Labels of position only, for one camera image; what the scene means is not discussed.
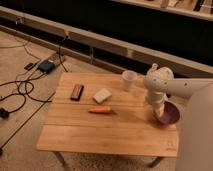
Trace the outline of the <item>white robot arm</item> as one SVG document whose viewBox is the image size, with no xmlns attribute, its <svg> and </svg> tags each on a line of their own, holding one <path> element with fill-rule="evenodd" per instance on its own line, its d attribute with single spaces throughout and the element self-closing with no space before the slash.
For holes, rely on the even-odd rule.
<svg viewBox="0 0 213 171">
<path fill-rule="evenodd" d="M 144 77 L 146 101 L 163 114 L 167 94 L 187 101 L 175 171 L 213 171 L 213 78 L 175 78 L 154 63 Z"/>
</svg>

